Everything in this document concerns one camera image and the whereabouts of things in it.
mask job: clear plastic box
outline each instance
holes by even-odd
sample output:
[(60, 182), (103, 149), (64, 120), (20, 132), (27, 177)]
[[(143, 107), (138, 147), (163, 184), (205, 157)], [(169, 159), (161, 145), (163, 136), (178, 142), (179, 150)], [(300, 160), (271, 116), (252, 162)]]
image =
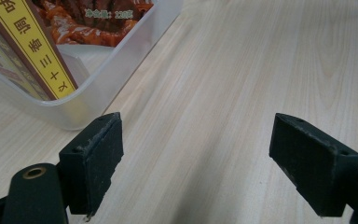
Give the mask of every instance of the clear plastic box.
[(55, 101), (39, 101), (0, 76), (0, 93), (18, 108), (65, 130), (101, 116), (147, 53), (179, 15), (183, 0), (156, 0), (116, 48), (59, 45), (78, 89)]

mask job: wooden table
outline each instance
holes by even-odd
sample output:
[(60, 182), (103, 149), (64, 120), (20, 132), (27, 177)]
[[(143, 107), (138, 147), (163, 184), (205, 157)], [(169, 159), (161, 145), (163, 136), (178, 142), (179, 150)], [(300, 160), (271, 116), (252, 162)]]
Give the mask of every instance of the wooden table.
[[(358, 151), (358, 0), (185, 0), (114, 111), (125, 155), (90, 223), (348, 223), (314, 214), (269, 140), (280, 112)], [(0, 100), (0, 197), (77, 133)]]

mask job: yellow label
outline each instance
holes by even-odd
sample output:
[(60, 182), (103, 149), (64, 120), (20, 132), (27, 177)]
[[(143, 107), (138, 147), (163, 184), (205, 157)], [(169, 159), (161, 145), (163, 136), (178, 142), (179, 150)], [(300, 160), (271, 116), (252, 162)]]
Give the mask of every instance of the yellow label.
[(76, 89), (25, 0), (0, 0), (0, 22), (57, 99)]

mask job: plastic container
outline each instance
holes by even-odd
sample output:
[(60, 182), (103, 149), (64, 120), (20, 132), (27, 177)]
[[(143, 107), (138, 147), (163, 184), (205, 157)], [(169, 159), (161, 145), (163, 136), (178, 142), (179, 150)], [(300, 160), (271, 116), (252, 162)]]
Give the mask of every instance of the plastic container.
[(1, 76), (0, 93), (24, 112), (62, 129), (86, 127), (111, 104), (179, 15), (183, 0), (156, 0), (153, 3), (155, 5), (116, 48), (58, 46), (79, 87), (70, 95), (55, 101), (39, 101)]

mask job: light wood grain surface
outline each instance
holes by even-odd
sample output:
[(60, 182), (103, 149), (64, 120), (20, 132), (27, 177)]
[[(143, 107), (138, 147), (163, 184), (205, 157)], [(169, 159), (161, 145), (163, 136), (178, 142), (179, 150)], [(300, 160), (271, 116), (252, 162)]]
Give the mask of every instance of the light wood grain surface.
[[(269, 140), (280, 112), (358, 151), (358, 0), (185, 0), (114, 111), (125, 156), (90, 223), (348, 223), (315, 215)], [(0, 100), (0, 197), (77, 133)]]

